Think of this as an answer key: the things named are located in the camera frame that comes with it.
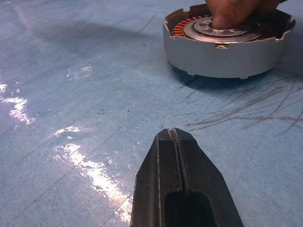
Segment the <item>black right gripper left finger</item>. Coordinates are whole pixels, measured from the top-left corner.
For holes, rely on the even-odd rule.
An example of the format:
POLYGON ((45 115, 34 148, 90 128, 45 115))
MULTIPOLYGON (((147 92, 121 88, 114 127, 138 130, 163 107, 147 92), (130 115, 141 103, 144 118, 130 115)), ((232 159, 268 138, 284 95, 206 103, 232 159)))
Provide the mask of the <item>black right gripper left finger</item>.
POLYGON ((135 179, 132 227, 185 227, 187 203, 180 163, 187 132, 164 129, 154 138, 135 179))

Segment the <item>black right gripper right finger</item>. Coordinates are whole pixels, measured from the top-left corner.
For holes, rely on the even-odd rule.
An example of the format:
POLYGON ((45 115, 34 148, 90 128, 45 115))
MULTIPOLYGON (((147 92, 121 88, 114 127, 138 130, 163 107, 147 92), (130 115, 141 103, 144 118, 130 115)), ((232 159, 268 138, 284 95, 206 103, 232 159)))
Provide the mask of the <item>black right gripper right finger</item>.
POLYGON ((243 222, 226 182, 194 137, 172 129, 182 194, 180 225, 184 227, 241 227, 243 222))

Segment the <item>person's bare hand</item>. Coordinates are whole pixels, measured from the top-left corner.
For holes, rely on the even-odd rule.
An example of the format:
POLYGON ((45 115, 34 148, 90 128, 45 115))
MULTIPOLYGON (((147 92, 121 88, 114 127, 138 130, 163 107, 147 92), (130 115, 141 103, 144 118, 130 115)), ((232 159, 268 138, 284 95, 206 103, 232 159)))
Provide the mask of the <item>person's bare hand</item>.
POLYGON ((280 0, 207 0, 213 15, 213 28, 224 30, 237 27, 253 13, 267 14, 281 3, 280 0))

